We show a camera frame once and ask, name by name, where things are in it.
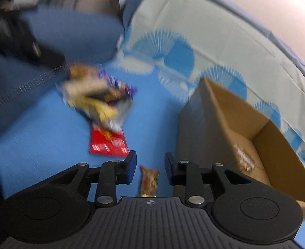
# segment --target ridged black plate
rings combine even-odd
[[[114,207],[98,209],[78,233],[49,244],[27,244],[13,238],[1,249],[300,249],[293,241],[252,245],[219,230],[203,209],[179,198],[123,198]]]

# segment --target metal rivet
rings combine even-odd
[[[192,204],[202,204],[204,202],[204,198],[199,195],[194,195],[188,199],[188,201]]]
[[[110,204],[113,202],[113,198],[110,197],[109,195],[101,195],[100,197],[97,198],[97,202],[101,204]]]

